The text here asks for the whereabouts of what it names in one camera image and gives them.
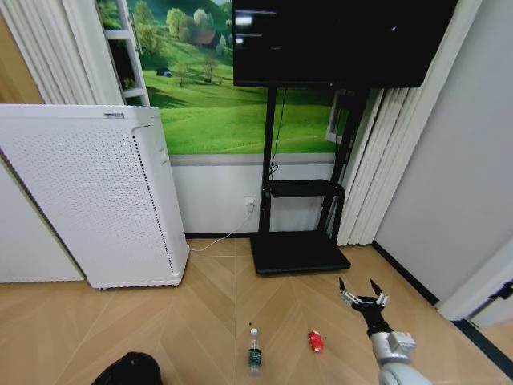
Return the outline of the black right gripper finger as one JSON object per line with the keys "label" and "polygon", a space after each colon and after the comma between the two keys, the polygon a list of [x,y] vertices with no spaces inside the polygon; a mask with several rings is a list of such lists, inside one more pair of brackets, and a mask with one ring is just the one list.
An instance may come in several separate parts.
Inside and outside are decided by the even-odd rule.
{"label": "black right gripper finger", "polygon": [[370,278],[370,285],[374,291],[374,294],[376,295],[376,298],[372,301],[372,304],[375,306],[385,306],[390,296],[388,294],[384,294],[381,287],[372,278]]}
{"label": "black right gripper finger", "polygon": [[346,289],[346,286],[345,286],[344,282],[342,281],[341,277],[338,278],[338,282],[339,282],[339,291],[340,291],[342,300],[348,306],[352,306],[352,305],[358,304],[359,303],[359,298],[357,296],[355,296],[354,294],[350,293]]}

